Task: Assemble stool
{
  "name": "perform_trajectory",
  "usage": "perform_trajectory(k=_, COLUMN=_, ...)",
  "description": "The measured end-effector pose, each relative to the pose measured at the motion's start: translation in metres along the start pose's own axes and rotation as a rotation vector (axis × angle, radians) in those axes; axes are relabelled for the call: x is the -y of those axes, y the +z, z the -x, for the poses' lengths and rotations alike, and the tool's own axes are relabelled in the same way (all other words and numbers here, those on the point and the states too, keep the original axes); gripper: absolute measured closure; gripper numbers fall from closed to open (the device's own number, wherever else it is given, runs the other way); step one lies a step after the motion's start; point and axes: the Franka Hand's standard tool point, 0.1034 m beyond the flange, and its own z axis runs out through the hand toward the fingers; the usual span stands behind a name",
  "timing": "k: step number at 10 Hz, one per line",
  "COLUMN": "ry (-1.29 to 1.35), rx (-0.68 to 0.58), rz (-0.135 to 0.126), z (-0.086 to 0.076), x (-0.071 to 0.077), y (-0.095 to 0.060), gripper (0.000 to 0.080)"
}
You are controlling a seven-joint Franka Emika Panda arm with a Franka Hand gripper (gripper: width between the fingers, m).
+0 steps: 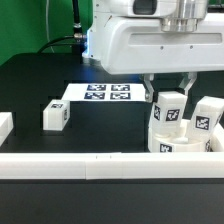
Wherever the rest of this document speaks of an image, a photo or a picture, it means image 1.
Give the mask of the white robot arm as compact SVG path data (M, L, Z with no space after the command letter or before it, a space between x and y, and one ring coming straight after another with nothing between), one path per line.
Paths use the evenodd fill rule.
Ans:
M112 75L140 74L153 100L157 73L184 73L189 89L202 71L224 70L224 13L209 0L93 0L86 63Z

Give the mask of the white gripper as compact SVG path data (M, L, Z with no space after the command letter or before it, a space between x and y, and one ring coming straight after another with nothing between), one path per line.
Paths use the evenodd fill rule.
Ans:
M145 99L152 103L152 73L187 72L184 95L197 71L224 69L224 13L209 13L208 0L156 0L156 9L135 0L93 0L97 55L111 74L143 75Z

